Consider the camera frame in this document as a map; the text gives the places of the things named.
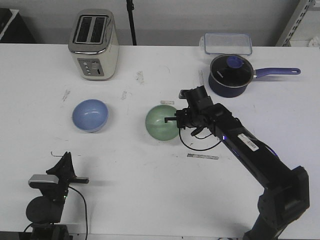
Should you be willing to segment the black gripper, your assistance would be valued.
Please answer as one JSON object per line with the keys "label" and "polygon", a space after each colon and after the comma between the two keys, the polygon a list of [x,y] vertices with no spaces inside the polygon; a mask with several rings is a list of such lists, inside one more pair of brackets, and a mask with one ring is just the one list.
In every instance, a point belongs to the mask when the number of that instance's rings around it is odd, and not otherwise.
{"label": "black gripper", "polygon": [[[59,179],[65,172],[65,165],[68,172],[68,178]],[[65,152],[60,160],[50,169],[45,171],[48,175],[58,177],[58,184],[39,189],[40,192],[48,197],[52,202],[64,202],[68,196],[68,188],[70,184],[88,184],[88,177],[76,177],[71,152]]]}
{"label": "black gripper", "polygon": [[207,127],[208,117],[205,111],[214,104],[211,97],[208,96],[205,86],[201,85],[193,89],[188,89],[188,91],[185,92],[185,97],[188,107],[177,110],[175,113],[176,117],[165,117],[164,122],[176,121],[179,129],[185,129],[186,127]]}

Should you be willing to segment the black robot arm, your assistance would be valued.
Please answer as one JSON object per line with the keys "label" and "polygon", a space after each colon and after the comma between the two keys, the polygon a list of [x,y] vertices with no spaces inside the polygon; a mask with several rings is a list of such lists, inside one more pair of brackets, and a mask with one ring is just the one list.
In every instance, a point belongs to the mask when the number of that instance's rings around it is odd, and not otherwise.
{"label": "black robot arm", "polygon": [[277,240],[284,229],[310,207],[309,175],[298,166],[289,169],[264,142],[252,135],[222,104],[213,103],[205,87],[181,90],[178,96],[188,107],[177,110],[165,122],[178,129],[193,128],[192,136],[207,128],[219,138],[263,186],[259,215],[245,240]]}
{"label": "black robot arm", "polygon": [[88,184],[87,177],[75,174],[72,154],[65,152],[61,159],[48,169],[45,174],[34,174],[28,180],[32,189],[38,189],[41,196],[31,200],[26,207],[25,215],[32,227],[30,240],[72,240],[68,227],[61,224],[62,213],[69,190],[83,198],[83,194],[70,186],[71,184]]}

